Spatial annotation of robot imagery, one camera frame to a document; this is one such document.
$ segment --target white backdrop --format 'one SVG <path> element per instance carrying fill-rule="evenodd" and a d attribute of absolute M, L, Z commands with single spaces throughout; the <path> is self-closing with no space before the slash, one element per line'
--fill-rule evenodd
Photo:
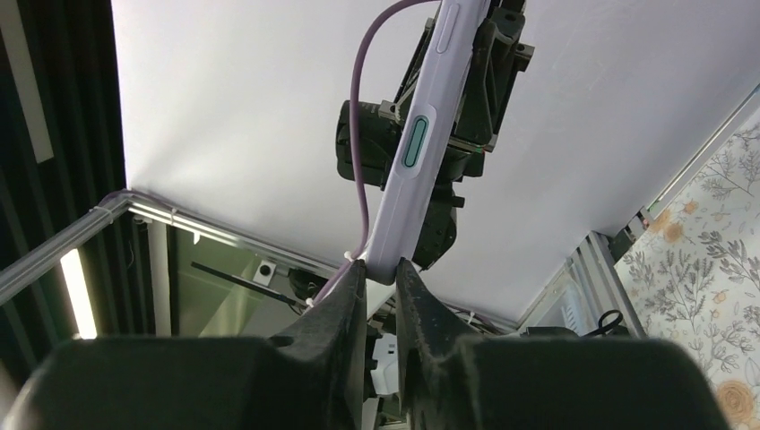
<path fill-rule="evenodd" d="M 128 184 L 339 260 L 359 222 L 335 126 L 359 39 L 390 3 L 115 1 Z M 381 29 L 363 100 L 393 97 L 434 10 Z M 486 175 L 457 187 L 456 243 L 424 274 L 441 298 L 515 320 L 589 230 L 621 228 L 760 82 L 754 0 L 528 0 L 525 15 L 535 57 Z"/>

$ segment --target wallpaper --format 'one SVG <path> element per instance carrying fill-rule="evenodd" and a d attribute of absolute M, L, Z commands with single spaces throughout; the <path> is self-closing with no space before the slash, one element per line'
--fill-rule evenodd
<path fill-rule="evenodd" d="M 735 429 L 760 430 L 758 182 L 754 115 L 617 263 L 647 333 L 691 355 Z"/>

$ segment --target purple cable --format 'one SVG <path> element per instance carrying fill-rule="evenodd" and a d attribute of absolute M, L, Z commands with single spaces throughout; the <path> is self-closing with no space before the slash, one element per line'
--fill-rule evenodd
<path fill-rule="evenodd" d="M 388 18 L 394 16 L 396 13 L 414 6 L 416 4 L 431 3 L 439 0 L 401 0 L 399 3 L 392 4 L 390 7 L 380 13 L 372 24 L 367 29 L 364 38 L 358 46 L 358 53 L 356 60 L 354 61 L 354 70 L 351 74 L 351 91 L 349 95 L 349 132 L 350 132 L 350 144 L 351 144 L 351 166 L 354 170 L 354 182 L 357 187 L 358 194 L 358 206 L 361 211 L 361 241 L 357 248 L 351 253 L 351 259 L 355 260 L 367 247 L 367 239 L 369 238 L 369 210 L 367 209 L 367 193 L 364 190 L 364 175 L 361 172 L 361 153 L 358 146 L 358 87 L 361 83 L 361 70 L 364 68 L 364 59 L 367 57 L 367 51 L 369 50 L 369 44 L 372 42 L 372 38 L 375 36 L 380 27 L 388 21 Z M 314 297 L 314 305 L 321 302 L 328 294 L 333 291 L 335 284 L 343 276 L 343 274 L 351 266 L 351 261 L 346 261 L 341 265 L 333 276 L 327 280 L 324 287 L 319 290 L 319 293 Z"/>

